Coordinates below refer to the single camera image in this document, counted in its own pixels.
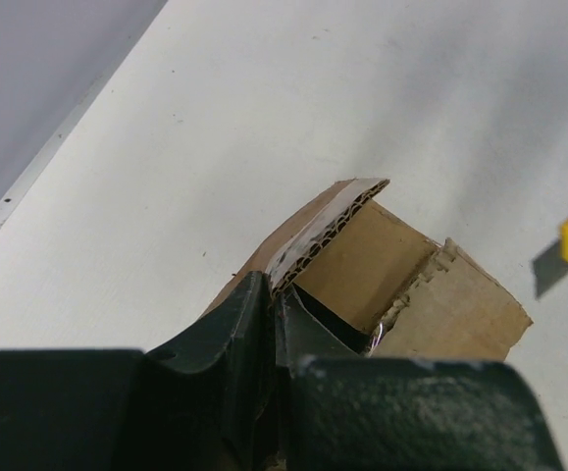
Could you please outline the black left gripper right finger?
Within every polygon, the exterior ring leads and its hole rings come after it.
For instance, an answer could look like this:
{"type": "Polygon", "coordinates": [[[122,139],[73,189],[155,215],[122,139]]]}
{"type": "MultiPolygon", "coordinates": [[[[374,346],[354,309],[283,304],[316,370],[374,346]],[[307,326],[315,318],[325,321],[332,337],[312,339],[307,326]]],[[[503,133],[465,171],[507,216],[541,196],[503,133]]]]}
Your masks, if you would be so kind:
{"type": "Polygon", "coordinates": [[[523,378],[490,361],[356,354],[294,290],[274,304],[291,470],[559,470],[523,378]]]}

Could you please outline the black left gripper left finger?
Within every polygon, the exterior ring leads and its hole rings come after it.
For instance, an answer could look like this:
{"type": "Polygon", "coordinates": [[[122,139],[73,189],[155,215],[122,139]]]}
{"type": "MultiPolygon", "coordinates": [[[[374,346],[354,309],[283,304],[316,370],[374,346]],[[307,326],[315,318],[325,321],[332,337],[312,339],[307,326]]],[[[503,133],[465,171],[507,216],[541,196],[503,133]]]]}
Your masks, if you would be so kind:
{"type": "Polygon", "coordinates": [[[269,289],[247,274],[159,347],[0,350],[0,470],[248,470],[269,289]]]}

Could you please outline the brown cardboard express box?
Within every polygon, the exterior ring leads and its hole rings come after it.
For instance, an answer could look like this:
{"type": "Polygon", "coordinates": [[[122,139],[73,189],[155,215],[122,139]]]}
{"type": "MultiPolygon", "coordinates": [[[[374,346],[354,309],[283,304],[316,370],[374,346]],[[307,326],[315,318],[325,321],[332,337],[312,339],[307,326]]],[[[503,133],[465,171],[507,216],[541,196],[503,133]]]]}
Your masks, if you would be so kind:
{"type": "Polygon", "coordinates": [[[317,301],[370,356],[504,360],[532,325],[520,302],[455,241],[380,205],[380,178],[339,181],[268,235],[243,265],[272,294],[317,301]]]}

